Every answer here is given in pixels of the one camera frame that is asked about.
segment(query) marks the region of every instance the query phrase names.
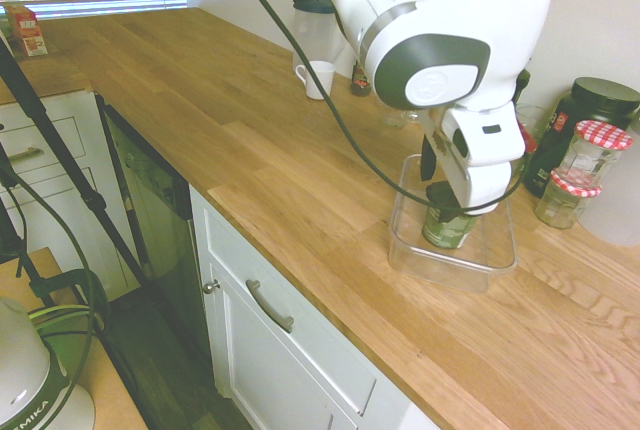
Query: wooden countertop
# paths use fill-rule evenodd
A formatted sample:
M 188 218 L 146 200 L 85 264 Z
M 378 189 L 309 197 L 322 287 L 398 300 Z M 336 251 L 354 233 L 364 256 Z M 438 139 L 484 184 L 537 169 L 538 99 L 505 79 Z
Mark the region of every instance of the wooden countertop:
M 53 43 L 46 44 L 48 55 L 37 57 L 27 57 L 13 40 L 10 45 L 22 71 L 40 97 L 91 90 L 91 84 L 85 74 Z M 15 101 L 4 81 L 0 79 L 0 105 Z
M 60 273 L 60 267 L 48 248 L 43 248 L 30 255 L 38 273 L 47 278 Z M 0 265 L 0 293 L 2 296 L 17 300 L 27 311 L 41 308 L 42 301 L 35 297 L 29 287 L 29 279 L 24 274 L 21 279 L 15 278 L 17 260 Z M 52 294 L 57 305 L 77 303 L 69 289 L 63 289 Z M 85 337 L 57 337 L 77 338 L 78 348 L 84 346 Z M 74 364 L 65 362 L 62 355 L 60 361 L 66 366 L 69 375 L 75 374 Z M 99 340 L 94 339 L 89 350 L 87 363 L 82 370 L 78 383 L 89 392 L 96 408 L 96 420 L 93 430 L 146 430 L 147 425 L 140 416 L 129 392 L 125 388 L 118 372 L 114 368 L 109 356 Z
M 291 53 L 198 9 L 42 22 L 194 187 L 443 428 L 640 428 L 640 251 L 514 206 L 520 266 L 485 295 L 387 261 L 394 191 L 356 156 Z M 392 178 L 421 131 L 335 97 Z

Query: wooden floor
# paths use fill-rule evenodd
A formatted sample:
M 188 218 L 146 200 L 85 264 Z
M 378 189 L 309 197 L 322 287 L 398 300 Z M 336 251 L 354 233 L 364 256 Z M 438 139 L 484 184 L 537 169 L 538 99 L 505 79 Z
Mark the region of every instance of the wooden floor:
M 251 430 L 216 391 L 210 363 L 181 345 L 140 291 L 112 302 L 110 356 L 150 430 Z

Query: jar with red checkered lid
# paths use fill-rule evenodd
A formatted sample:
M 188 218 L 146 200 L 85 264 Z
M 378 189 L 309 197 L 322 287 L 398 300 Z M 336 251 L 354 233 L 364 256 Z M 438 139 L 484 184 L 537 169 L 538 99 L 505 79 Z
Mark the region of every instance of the jar with red checkered lid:
M 576 125 L 569 150 L 556 172 L 580 186 L 598 186 L 620 154 L 632 144 L 631 136 L 621 128 L 583 120 Z
M 566 180 L 557 168 L 551 170 L 549 184 L 535 209 L 536 217 L 554 228 L 571 228 L 587 204 L 602 187 L 584 187 Z

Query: logo on robot arm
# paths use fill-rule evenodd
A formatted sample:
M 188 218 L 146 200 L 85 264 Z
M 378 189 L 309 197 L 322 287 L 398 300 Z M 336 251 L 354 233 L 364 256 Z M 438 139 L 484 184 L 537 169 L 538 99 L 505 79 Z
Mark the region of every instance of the logo on robot arm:
M 44 416 L 44 409 L 49 405 L 47 400 L 44 400 L 40 406 L 27 417 L 24 423 L 21 423 L 17 427 L 14 427 L 12 430 L 29 430 L 33 428 L 37 423 L 40 423 L 40 419 Z

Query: dishwasher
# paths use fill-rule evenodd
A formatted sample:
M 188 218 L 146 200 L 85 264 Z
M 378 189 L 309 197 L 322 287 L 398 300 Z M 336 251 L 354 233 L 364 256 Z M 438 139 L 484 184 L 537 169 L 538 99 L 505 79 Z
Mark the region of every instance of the dishwasher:
M 147 279 L 141 283 L 160 297 L 156 305 L 185 349 L 210 360 L 189 184 L 101 100 L 116 174 L 128 213 L 133 211 L 132 233 Z

